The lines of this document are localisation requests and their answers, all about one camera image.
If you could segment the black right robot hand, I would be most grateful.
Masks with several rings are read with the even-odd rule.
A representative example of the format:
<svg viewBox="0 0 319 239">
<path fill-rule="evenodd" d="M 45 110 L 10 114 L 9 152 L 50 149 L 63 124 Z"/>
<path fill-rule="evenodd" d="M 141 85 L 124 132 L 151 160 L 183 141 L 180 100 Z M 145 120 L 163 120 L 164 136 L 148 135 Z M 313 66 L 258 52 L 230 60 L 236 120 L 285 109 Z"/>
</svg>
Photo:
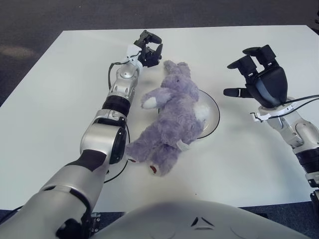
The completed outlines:
<svg viewBox="0 0 319 239">
<path fill-rule="evenodd" d="M 288 82 L 271 47 L 251 47 L 244 49 L 243 53 L 244 57 L 227 68 L 239 70 L 246 80 L 245 88 L 227 88 L 223 94 L 236 98 L 254 98 L 270 109 L 283 105 L 287 100 Z"/>
</svg>

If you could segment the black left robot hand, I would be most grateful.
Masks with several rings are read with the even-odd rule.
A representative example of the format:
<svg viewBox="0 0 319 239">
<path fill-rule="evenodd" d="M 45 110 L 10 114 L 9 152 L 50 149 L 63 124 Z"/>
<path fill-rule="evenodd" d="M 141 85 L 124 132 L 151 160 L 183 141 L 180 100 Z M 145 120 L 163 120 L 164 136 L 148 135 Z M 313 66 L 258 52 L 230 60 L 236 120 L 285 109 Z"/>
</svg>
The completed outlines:
<svg viewBox="0 0 319 239">
<path fill-rule="evenodd" d="M 147 46 L 149 43 L 158 44 L 157 49 L 151 49 L 149 46 Z M 161 52 L 163 47 L 162 39 L 160 37 L 148 32 L 147 30 L 144 30 L 134 44 L 140 48 L 138 60 L 141 62 L 143 67 L 149 68 L 159 64 L 160 60 L 162 59 Z"/>
</svg>

